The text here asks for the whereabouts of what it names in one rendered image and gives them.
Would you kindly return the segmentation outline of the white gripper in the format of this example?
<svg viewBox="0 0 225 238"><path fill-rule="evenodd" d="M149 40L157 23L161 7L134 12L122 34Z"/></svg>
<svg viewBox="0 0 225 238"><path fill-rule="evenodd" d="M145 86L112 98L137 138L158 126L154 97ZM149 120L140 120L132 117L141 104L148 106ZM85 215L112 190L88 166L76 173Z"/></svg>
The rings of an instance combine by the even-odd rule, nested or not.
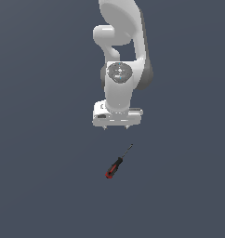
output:
<svg viewBox="0 0 225 238"><path fill-rule="evenodd" d="M93 110L93 126L102 126L104 130L107 126L130 126L139 125L143 110L141 108L130 108L127 112L110 112L105 106L106 101L98 101Z"/></svg>

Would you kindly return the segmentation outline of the red and black screwdriver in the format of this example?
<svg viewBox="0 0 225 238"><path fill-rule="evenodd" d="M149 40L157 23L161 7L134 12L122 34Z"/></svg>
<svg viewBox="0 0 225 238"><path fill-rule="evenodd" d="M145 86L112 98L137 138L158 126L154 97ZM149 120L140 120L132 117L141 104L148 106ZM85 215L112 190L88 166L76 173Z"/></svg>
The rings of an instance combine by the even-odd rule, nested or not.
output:
<svg viewBox="0 0 225 238"><path fill-rule="evenodd" d="M123 162L123 159L124 159L124 156L121 156L117 159L115 163L111 165L111 167L105 173L105 177L107 179L111 179L114 176L115 172L118 170L119 165Z"/></svg>

